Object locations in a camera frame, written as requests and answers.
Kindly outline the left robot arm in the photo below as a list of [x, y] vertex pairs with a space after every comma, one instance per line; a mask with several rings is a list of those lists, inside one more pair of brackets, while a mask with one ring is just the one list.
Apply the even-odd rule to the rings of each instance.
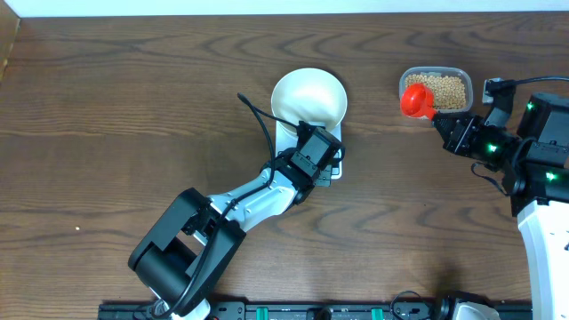
[[158, 298], [154, 319], [204, 319], [207, 295], [247, 231], [301, 204], [330, 184], [330, 170], [345, 151], [322, 126], [302, 122], [295, 147], [272, 154], [254, 180], [229, 192], [180, 193], [133, 250], [129, 268]]

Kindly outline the red plastic measuring scoop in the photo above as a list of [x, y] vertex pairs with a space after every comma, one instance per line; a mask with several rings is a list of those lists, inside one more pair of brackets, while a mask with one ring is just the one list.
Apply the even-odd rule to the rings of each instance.
[[400, 99], [400, 109], [404, 116], [432, 120], [437, 113], [434, 93], [425, 84], [411, 84]]

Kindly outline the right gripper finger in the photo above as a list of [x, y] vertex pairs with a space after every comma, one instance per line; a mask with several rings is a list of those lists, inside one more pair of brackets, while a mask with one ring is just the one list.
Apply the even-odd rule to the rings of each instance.
[[435, 127], [445, 125], [454, 127], [456, 124], [467, 125], [473, 117], [474, 115], [470, 112], [437, 113], [435, 115]]
[[433, 125], [443, 139], [443, 148], [447, 151], [455, 151], [459, 147], [462, 136], [462, 124], [460, 121], [435, 120]]

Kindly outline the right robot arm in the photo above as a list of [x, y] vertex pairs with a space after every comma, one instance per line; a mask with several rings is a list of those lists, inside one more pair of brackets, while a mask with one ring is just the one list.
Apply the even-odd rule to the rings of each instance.
[[468, 112], [436, 114], [444, 148], [502, 172], [528, 260], [533, 316], [568, 317], [568, 100], [533, 94], [517, 132]]

